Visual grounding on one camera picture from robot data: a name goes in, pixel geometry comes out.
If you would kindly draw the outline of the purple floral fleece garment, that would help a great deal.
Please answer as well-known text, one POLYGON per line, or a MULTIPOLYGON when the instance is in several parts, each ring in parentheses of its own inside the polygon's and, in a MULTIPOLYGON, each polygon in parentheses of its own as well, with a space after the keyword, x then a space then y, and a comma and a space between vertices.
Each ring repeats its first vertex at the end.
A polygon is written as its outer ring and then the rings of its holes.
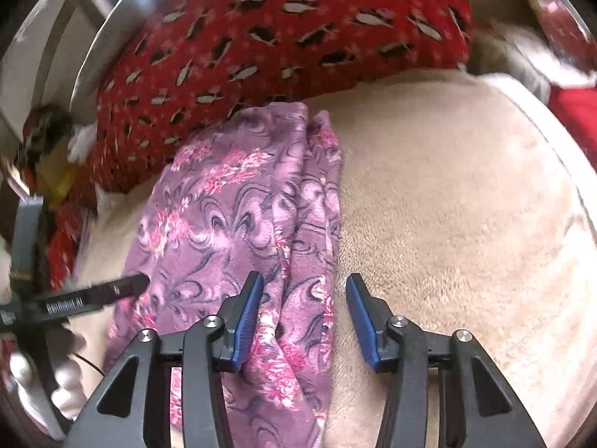
POLYGON ((341 152, 304 103, 237 112, 195 134, 155 183, 125 260, 150 284, 119 302, 104 361, 144 328, 183 331, 247 276, 264 279, 250 357, 223 378, 239 447, 319 447, 332 391, 341 152))

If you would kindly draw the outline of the yellow object on shelf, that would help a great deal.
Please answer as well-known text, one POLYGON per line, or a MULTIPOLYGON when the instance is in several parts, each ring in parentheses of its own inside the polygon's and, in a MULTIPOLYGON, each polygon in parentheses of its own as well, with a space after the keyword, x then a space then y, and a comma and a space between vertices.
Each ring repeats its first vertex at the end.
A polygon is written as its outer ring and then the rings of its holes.
POLYGON ((52 204, 62 203, 68 196, 78 172, 78 166, 69 162, 67 151, 54 148, 37 163, 37 182, 40 191, 52 204))

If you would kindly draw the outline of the beige fleece bed cover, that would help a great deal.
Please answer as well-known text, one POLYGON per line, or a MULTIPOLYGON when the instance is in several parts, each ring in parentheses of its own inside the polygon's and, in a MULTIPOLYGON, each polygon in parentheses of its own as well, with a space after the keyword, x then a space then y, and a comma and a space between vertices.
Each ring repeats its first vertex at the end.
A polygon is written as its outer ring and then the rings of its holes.
MULTIPOLYGON (((596 404, 596 175, 564 127, 507 76, 405 74, 304 103, 330 115, 342 165, 332 391, 319 447, 371 447, 387 383, 360 355, 344 283, 431 332, 470 330, 550 447, 596 404)), ((93 231, 82 282, 125 273, 160 178, 93 231)), ((73 321, 104 361, 115 308, 73 321)))

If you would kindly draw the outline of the red cloth at bedside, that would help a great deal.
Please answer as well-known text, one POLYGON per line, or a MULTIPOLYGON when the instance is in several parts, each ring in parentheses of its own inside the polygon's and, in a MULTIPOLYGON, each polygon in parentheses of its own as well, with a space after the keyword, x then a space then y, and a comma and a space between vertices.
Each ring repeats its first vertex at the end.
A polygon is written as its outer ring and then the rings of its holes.
POLYGON ((571 134, 594 169, 597 168, 597 90, 551 87, 550 111, 571 134))

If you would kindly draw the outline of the red patterned blanket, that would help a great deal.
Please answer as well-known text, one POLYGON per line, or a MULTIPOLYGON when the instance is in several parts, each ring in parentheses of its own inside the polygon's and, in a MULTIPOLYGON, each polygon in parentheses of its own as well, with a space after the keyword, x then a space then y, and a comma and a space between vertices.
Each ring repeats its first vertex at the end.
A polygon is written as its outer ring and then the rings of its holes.
POLYGON ((349 89, 405 69, 463 65, 469 0, 121 0, 78 74, 95 142, 67 193, 126 193, 209 150, 190 138, 236 112, 349 89))

